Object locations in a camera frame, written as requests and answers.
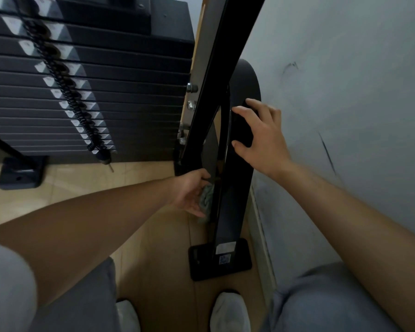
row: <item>forearm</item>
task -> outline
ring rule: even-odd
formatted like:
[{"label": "forearm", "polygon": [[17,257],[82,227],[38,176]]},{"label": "forearm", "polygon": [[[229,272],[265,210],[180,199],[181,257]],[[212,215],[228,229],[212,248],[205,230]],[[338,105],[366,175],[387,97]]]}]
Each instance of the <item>forearm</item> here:
[{"label": "forearm", "polygon": [[105,190],[0,225],[0,244],[31,266],[39,304],[54,300],[169,202],[173,178]]},{"label": "forearm", "polygon": [[304,167],[288,166],[273,178],[382,308],[415,331],[415,235]]}]

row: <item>hand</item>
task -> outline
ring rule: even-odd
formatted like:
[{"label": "hand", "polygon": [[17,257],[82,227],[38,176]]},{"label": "hand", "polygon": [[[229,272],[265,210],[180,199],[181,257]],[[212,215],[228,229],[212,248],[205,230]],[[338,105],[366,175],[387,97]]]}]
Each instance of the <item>hand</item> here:
[{"label": "hand", "polygon": [[206,169],[198,169],[182,176],[172,177],[171,205],[198,217],[204,217],[198,203],[202,189],[209,184],[204,180],[207,178],[210,178],[210,174]]},{"label": "hand", "polygon": [[246,99],[246,103],[258,111],[258,116],[250,108],[233,107],[232,111],[246,120],[254,140],[250,148],[239,141],[232,141],[235,152],[243,157],[254,169],[274,178],[284,167],[292,163],[282,134],[282,113],[255,99]]}]

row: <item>gray rag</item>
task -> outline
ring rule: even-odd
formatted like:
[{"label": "gray rag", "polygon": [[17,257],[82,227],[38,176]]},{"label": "gray rag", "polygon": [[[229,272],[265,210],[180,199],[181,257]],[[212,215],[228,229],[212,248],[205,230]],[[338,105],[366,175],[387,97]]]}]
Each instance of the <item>gray rag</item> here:
[{"label": "gray rag", "polygon": [[208,223],[210,218],[210,208],[212,207],[212,197],[214,195],[214,184],[206,185],[200,195],[199,206],[201,212],[206,216],[198,218],[198,223]]}]

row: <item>cable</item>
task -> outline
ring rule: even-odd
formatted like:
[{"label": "cable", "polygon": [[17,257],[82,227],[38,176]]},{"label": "cable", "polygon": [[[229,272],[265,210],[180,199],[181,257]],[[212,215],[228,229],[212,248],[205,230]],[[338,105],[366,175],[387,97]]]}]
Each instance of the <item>cable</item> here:
[{"label": "cable", "polygon": [[[31,18],[37,18],[38,14],[34,12],[32,6],[32,0],[21,0],[26,1],[26,10],[29,13]],[[97,159],[103,164],[111,163],[111,153],[104,145],[100,135],[97,130],[93,127],[94,122],[91,120],[91,115],[88,112],[83,112],[82,107],[86,107],[79,98],[81,94],[75,89],[74,82],[70,78],[67,78],[63,75],[61,71],[61,66],[54,60],[53,55],[49,52],[48,47],[44,44],[45,39],[39,32],[39,24],[37,24],[33,19],[27,20],[23,17],[22,11],[20,10],[20,5],[18,0],[13,0],[17,15],[22,21],[23,28],[28,34],[29,39],[34,44],[34,47],[37,49],[41,60],[46,65],[49,73],[54,78],[57,83],[61,93],[65,97],[69,106],[72,108],[78,122],[83,127],[83,130],[86,132],[87,136],[91,143],[87,145],[89,151],[94,149],[99,150],[96,154]]]}]

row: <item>bolt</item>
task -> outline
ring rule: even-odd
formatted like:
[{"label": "bolt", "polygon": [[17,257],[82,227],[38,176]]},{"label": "bolt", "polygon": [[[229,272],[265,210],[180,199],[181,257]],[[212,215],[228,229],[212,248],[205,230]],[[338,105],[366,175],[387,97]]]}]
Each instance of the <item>bolt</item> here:
[{"label": "bolt", "polygon": [[195,108],[194,102],[192,100],[188,101],[188,110],[193,111]]},{"label": "bolt", "polygon": [[198,86],[192,85],[192,83],[188,83],[186,86],[186,92],[187,93],[197,93],[198,92]]}]

